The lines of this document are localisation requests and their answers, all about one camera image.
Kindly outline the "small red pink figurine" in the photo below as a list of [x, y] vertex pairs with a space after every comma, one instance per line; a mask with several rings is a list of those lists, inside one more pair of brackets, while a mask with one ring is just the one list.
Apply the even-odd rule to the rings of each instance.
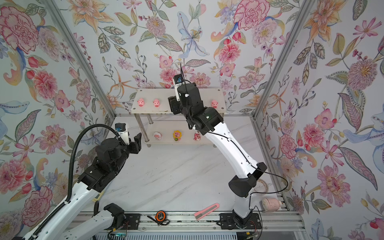
[[201, 140], [201, 133], [196, 132], [194, 133], [194, 141], [200, 141]]

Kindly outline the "single pink piglet toy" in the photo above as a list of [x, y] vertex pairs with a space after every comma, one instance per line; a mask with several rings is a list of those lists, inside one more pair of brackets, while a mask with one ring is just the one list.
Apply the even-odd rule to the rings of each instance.
[[211, 102], [211, 107], [212, 107], [212, 108], [217, 109], [217, 108], [218, 108], [218, 105], [219, 105], [218, 101], [216, 101], [216, 100], [212, 100], [212, 102]]

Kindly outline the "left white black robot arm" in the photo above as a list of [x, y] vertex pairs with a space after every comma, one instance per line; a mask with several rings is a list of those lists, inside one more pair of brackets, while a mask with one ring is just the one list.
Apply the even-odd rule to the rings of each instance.
[[68, 226], [81, 210], [100, 194], [123, 169], [131, 154], [142, 149], [142, 135], [132, 140], [129, 132], [117, 132], [96, 147], [96, 157], [92, 164], [79, 176], [77, 183], [64, 199], [34, 229], [26, 233], [24, 240], [88, 240], [102, 230], [117, 230], [129, 220], [125, 211], [116, 204], [109, 204], [91, 219], [68, 230]]

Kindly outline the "yellow-haired princess toy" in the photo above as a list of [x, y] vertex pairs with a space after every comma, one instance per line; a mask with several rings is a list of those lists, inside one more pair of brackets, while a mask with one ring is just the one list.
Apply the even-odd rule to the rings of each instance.
[[182, 132], [181, 131], [176, 130], [176, 131], [173, 132], [173, 139], [174, 139], [174, 141], [176, 141], [176, 142], [180, 141], [181, 138], [182, 138]]

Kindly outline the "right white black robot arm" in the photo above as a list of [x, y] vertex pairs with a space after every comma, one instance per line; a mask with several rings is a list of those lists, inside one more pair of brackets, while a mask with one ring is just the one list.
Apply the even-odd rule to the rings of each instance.
[[229, 187], [235, 194], [233, 222], [244, 229], [253, 214], [250, 191], [267, 170], [266, 164], [258, 163], [241, 147], [215, 108], [204, 106], [195, 84], [177, 83], [175, 92], [174, 97], [168, 98], [171, 112], [175, 115], [182, 114], [189, 129], [206, 136], [234, 169], [236, 175], [229, 182]]

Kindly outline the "white two-tier shelf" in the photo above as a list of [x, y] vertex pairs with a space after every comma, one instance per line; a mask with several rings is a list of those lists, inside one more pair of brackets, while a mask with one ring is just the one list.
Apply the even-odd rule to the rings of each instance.
[[[205, 134], [200, 141], [194, 141], [194, 133], [190, 130], [186, 118], [179, 114], [174, 115], [171, 112], [168, 103], [168, 97], [174, 96], [173, 89], [140, 89], [138, 90], [131, 113], [135, 116], [143, 135], [144, 144], [148, 147], [152, 145], [212, 145], [211, 135]], [[145, 105], [138, 106], [138, 100], [143, 98]], [[161, 105], [155, 108], [153, 100], [159, 99]], [[173, 132], [179, 130], [182, 132], [180, 141], [174, 141]], [[163, 137], [157, 141], [153, 137], [154, 132], [160, 132]]]

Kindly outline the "pink round pig toy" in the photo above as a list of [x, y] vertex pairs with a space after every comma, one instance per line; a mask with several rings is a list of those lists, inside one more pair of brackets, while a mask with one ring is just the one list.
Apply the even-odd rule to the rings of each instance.
[[163, 135], [160, 132], [154, 132], [153, 137], [157, 140], [160, 141], [163, 137]]

